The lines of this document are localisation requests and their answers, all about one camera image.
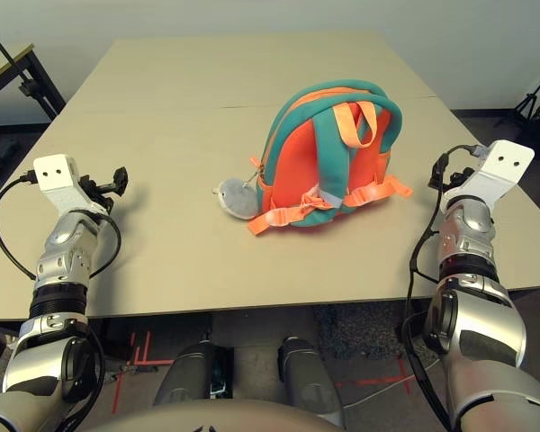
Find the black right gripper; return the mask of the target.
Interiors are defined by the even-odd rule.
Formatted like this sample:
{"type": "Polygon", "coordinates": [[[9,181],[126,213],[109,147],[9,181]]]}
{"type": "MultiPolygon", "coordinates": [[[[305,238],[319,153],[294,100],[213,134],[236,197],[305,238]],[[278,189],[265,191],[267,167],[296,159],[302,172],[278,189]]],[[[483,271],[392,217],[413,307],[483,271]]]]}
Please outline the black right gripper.
{"type": "MultiPolygon", "coordinates": [[[[441,189],[444,186],[444,173],[446,171],[446,154],[442,154],[432,167],[429,187],[432,189],[441,189]]],[[[466,167],[462,172],[453,172],[450,175],[448,188],[461,186],[474,173],[470,167],[466,167]]]]}

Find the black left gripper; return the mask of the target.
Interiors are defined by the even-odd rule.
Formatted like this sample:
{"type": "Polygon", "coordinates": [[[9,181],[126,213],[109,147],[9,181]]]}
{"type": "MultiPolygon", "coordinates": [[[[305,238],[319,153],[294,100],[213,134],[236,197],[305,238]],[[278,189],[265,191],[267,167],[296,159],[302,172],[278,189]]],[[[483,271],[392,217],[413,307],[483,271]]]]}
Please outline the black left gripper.
{"type": "Polygon", "coordinates": [[[129,182],[128,172],[125,166],[114,171],[112,183],[97,184],[89,175],[81,177],[81,188],[92,201],[105,200],[106,194],[115,193],[123,195],[129,182]]]}

